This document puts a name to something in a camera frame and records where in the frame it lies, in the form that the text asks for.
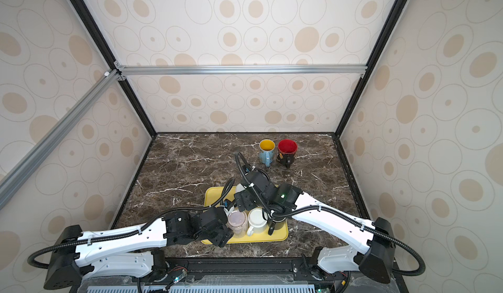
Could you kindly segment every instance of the brown marble surface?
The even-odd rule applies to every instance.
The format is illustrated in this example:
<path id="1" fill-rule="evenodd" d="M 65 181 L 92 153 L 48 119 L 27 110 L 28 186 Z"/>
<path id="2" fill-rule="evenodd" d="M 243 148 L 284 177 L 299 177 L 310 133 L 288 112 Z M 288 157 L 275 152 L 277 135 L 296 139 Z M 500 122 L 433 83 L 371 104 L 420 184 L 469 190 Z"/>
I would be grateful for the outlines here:
<path id="1" fill-rule="evenodd" d="M 289 170 L 276 161 L 270 168 L 261 164 L 262 139 L 271 139 L 276 146 L 282 139 L 298 143 L 295 163 Z M 264 169 L 273 182 L 293 183 L 316 199 L 358 216 L 329 134 L 180 133 L 157 136 L 117 227 L 144 223 L 167 208 L 202 205 L 206 189 L 223 186 L 230 177 L 238 183 L 234 151 L 241 151 L 251 165 Z M 165 247 L 164 251 L 167 257 L 299 257 L 301 253 L 310 256 L 316 246 L 345 245 L 304 222 L 289 219 L 288 228 L 288 238 L 282 242 L 227 244 L 224 248 L 192 242 Z"/>

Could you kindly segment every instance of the wire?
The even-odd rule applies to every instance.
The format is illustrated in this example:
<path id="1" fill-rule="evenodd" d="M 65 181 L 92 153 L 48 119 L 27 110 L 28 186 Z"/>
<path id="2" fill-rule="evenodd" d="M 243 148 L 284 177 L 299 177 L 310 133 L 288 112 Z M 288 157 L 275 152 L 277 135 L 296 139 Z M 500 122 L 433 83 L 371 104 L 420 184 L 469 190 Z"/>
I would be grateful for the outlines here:
<path id="1" fill-rule="evenodd" d="M 138 288 L 138 293 L 143 293 L 143 291 L 141 290 L 140 278 L 137 278 L 137 279 L 138 279 L 138 282 L 137 282 L 137 284 L 138 284 L 138 287 L 137 287 Z"/>
<path id="2" fill-rule="evenodd" d="M 185 271 L 186 271 L 187 273 L 189 273 L 189 271 L 187 270 L 187 268 L 182 267 L 182 266 L 176 266 L 175 268 L 171 269 L 170 271 L 167 271 L 166 273 L 171 273 L 171 272 L 173 272 L 173 271 L 177 271 L 177 270 L 180 270 L 180 269 L 185 269 Z"/>
<path id="3" fill-rule="evenodd" d="M 204 211 L 204 210 L 207 210 L 207 209 L 209 209 L 211 207 L 214 207 L 214 206 L 218 205 L 225 198 L 225 196 L 227 196 L 227 194 L 232 189 L 233 185 L 234 185 L 234 178 L 229 178 L 227 180 L 227 183 L 225 183 L 225 185 L 224 185 L 222 196 L 220 196 L 220 198 L 218 198 L 218 200 L 215 201 L 215 202 L 213 202 L 211 205 L 209 205 L 207 207 L 180 207 L 180 208 L 168 209 L 166 211 L 163 211 L 163 212 L 157 214 L 152 219 L 150 219 L 147 223 L 145 223 L 141 227 L 141 231 L 142 232 L 145 231 L 150 225 L 152 225 L 152 223 L 154 223 L 155 220 L 157 220 L 157 219 L 159 219 L 159 218 L 161 218 L 161 217 L 165 216 L 166 214 L 171 213 L 173 211 L 180 211 L 180 210 L 186 210 L 186 211 L 191 211 L 191 210 L 192 211 Z M 139 231 L 135 230 L 135 231 L 131 231 L 131 232 L 128 232 L 128 233 L 122 233 L 122 234 L 117 234 L 117 235 L 108 235 L 108 236 L 94 237 L 94 238 L 91 238 L 90 242 L 92 244 L 92 243 L 97 243 L 97 242 L 114 241 L 114 240 L 119 240 L 119 239 L 127 238 L 127 237 L 130 237 L 130 236 L 134 236 L 134 235 L 136 235 L 138 233 L 139 233 Z M 34 252 L 33 254 L 31 254 L 28 257 L 27 262 L 28 262 L 29 265 L 31 265 L 31 266 L 33 266 L 35 268 L 48 269 L 49 268 L 49 264 L 39 262 L 39 261 L 35 260 L 35 258 L 37 258 L 38 256 L 43 255 L 45 253 L 48 253 L 48 252 L 52 252 L 52 251 L 59 250 L 59 249 L 62 249 L 62 248 L 67 248 L 67 247 L 74 247 L 74 246 L 84 245 L 84 244 L 87 244 L 87 243 L 88 243 L 88 240 L 75 240 L 75 241 L 70 241 L 70 242 L 65 242 L 65 243 L 61 243 L 61 244 L 49 246 L 49 247 L 43 248 L 43 249 L 38 250 L 38 251 Z"/>
<path id="4" fill-rule="evenodd" d="M 349 281 L 351 280 L 351 271 L 348 271 L 348 275 L 346 278 L 341 282 L 341 286 L 337 288 L 335 293 L 343 293 L 348 287 L 349 287 Z"/>

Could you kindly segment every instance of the metal rail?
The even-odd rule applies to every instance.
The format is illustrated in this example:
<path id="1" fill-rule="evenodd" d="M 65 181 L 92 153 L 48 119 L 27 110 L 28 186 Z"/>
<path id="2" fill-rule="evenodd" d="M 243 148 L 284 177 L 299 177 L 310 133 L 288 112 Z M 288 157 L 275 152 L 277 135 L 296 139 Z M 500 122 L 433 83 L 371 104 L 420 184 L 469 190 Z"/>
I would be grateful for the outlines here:
<path id="1" fill-rule="evenodd" d="M 365 64 L 310 64 L 310 65 L 253 65 L 253 66 L 119 66 L 129 75 L 220 75 L 220 74 L 333 74 L 358 73 L 367 69 Z"/>
<path id="2" fill-rule="evenodd" d="M 14 196 L 28 178 L 44 162 L 45 158 L 59 145 L 65 136 L 77 125 L 79 120 L 94 105 L 99 97 L 119 75 L 110 70 L 71 110 L 54 126 L 49 133 L 7 174 L 0 183 L 0 209 Z"/>

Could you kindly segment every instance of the patterned wallpaper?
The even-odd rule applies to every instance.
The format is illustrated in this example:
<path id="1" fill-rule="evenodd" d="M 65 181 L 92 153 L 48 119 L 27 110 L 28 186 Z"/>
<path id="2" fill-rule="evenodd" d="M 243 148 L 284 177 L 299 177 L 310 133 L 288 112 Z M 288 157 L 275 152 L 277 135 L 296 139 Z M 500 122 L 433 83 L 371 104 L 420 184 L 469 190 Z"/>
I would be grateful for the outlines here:
<path id="1" fill-rule="evenodd" d="M 121 91 L 113 84 L 0 210 L 0 292 L 42 291 L 46 272 L 26 258 L 64 227 L 110 228 L 150 142 Z"/>
<path id="2" fill-rule="evenodd" d="M 502 9 L 411 0 L 342 136 L 372 218 L 427 264 L 411 293 L 503 287 Z"/>
<path id="3" fill-rule="evenodd" d="M 66 0 L 0 0 L 0 181 L 108 67 Z"/>
<path id="4" fill-rule="evenodd" d="M 327 132 L 360 74 L 130 76 L 157 132 Z"/>
<path id="5" fill-rule="evenodd" d="M 394 0 L 88 0 L 124 65 L 366 63 Z"/>

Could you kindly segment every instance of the white mug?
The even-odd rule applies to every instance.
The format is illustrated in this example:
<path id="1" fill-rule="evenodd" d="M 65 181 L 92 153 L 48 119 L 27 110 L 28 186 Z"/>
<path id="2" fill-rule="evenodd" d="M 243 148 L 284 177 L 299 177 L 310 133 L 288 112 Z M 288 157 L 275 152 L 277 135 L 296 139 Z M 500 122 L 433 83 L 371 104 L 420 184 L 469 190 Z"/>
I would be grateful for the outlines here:
<path id="1" fill-rule="evenodd" d="M 262 216 L 262 208 L 252 209 L 248 214 L 249 228 L 247 231 L 248 236 L 253 233 L 262 233 L 267 228 L 267 220 Z"/>

